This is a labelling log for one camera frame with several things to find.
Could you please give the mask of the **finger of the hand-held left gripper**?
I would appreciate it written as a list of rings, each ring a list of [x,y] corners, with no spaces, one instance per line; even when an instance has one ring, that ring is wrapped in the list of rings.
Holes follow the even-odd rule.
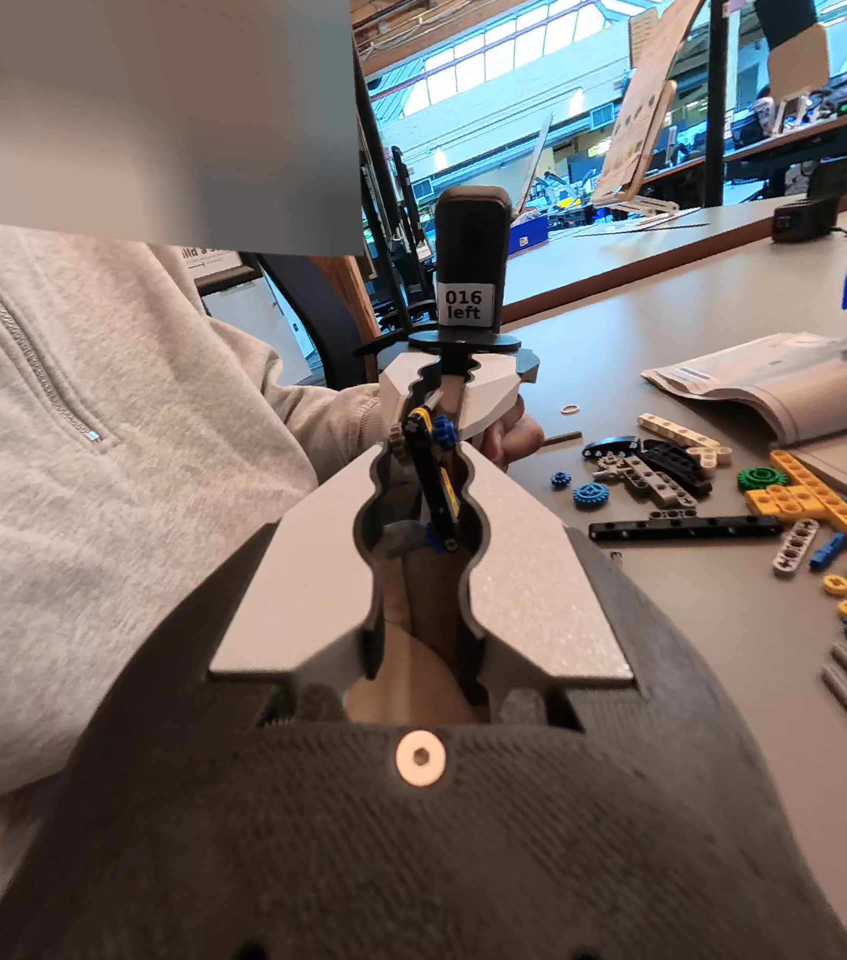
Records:
[[[458,439],[472,439],[515,405],[522,383],[516,354],[473,354],[455,414]]]
[[[403,352],[380,373],[380,409],[386,450],[395,450],[391,433],[413,409],[433,413],[442,401],[441,358],[427,352]]]

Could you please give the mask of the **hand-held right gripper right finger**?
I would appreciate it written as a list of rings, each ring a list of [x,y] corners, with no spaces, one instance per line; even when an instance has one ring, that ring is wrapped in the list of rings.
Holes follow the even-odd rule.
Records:
[[[473,446],[462,498],[480,543],[461,612],[486,690],[625,688],[634,673],[561,520]]]

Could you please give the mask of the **black yellow lego assembly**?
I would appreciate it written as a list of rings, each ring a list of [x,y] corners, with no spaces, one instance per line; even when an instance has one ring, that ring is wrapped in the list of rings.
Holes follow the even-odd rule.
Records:
[[[460,504],[443,461],[444,454],[457,447],[454,424],[444,414],[419,406],[406,415],[402,428],[412,463],[396,463],[416,477],[427,518],[385,525],[385,552],[389,558],[396,558],[426,546],[440,554],[454,553],[461,546]]]

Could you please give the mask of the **person's left forearm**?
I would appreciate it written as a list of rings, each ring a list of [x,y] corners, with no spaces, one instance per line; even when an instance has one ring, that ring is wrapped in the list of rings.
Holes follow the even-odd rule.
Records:
[[[371,383],[344,390],[279,383],[281,357],[267,356],[262,393],[302,448],[323,483],[384,440],[381,387]]]

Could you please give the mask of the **long white lego beam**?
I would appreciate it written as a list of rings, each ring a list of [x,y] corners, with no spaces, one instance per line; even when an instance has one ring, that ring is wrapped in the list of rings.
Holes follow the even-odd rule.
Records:
[[[719,440],[681,426],[657,414],[640,414],[636,421],[644,431],[683,449],[718,450],[722,446]]]

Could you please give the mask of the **yellow lego block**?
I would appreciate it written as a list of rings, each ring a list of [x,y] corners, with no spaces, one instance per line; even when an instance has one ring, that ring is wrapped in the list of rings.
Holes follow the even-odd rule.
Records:
[[[743,496],[755,516],[771,517],[782,524],[826,518],[823,504],[807,486],[771,485],[746,490]]]

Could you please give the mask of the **thin grey lego liftarm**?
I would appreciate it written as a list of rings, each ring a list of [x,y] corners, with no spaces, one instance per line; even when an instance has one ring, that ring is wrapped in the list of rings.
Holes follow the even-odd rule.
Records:
[[[771,563],[775,576],[790,579],[799,570],[820,529],[816,519],[797,520],[781,537],[777,554]]]

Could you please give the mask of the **lego instruction booklet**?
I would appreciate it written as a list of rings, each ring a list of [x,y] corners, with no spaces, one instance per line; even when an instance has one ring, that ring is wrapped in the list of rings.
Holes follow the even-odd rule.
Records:
[[[847,337],[779,333],[642,376],[676,397],[753,407],[778,447],[847,493]]]

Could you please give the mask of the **person's left hand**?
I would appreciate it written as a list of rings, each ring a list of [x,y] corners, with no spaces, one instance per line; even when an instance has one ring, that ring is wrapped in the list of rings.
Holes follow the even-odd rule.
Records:
[[[518,394],[513,407],[483,432],[480,453],[506,473],[514,463],[541,449],[546,432],[537,420],[526,413],[526,404]]]

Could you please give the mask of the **small blue bin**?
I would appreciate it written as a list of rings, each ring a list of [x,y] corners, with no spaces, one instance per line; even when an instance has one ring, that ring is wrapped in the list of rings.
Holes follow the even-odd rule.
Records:
[[[517,216],[510,227],[508,258],[534,249],[548,242],[550,237],[549,217],[546,213],[531,210]]]

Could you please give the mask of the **wooden pillar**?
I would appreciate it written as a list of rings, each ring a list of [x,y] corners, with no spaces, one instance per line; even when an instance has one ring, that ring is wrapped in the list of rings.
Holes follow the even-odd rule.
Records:
[[[357,258],[348,255],[308,259],[320,277],[314,330],[319,334],[318,350],[327,386],[342,390],[377,383],[376,355],[360,350],[376,341],[382,331]]]

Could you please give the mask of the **pile of grey black beams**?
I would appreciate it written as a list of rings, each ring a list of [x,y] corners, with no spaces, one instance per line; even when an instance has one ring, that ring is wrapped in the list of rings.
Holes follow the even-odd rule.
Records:
[[[704,469],[666,440],[602,438],[587,443],[582,456],[595,464],[597,481],[620,484],[635,499],[649,499],[659,508],[694,508],[713,492]]]

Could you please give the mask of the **white display stand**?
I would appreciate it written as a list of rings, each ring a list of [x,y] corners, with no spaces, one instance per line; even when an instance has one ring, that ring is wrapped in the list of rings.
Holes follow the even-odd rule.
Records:
[[[670,69],[703,6],[702,1],[676,1],[648,33],[591,197],[596,209],[636,216],[638,230],[680,214],[677,202],[642,197],[639,192],[677,89]]]

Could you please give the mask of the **black white patterned board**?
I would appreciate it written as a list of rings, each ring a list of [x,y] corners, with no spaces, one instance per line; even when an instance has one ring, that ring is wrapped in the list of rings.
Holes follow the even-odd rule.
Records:
[[[197,246],[177,249],[201,298],[262,278],[260,260],[252,252]]]

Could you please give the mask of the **black pillar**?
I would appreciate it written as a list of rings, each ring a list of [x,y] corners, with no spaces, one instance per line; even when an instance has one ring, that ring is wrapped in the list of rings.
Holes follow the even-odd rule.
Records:
[[[702,199],[706,209],[724,202],[726,132],[737,102],[741,14],[735,3],[710,1],[708,18],[705,157]]]

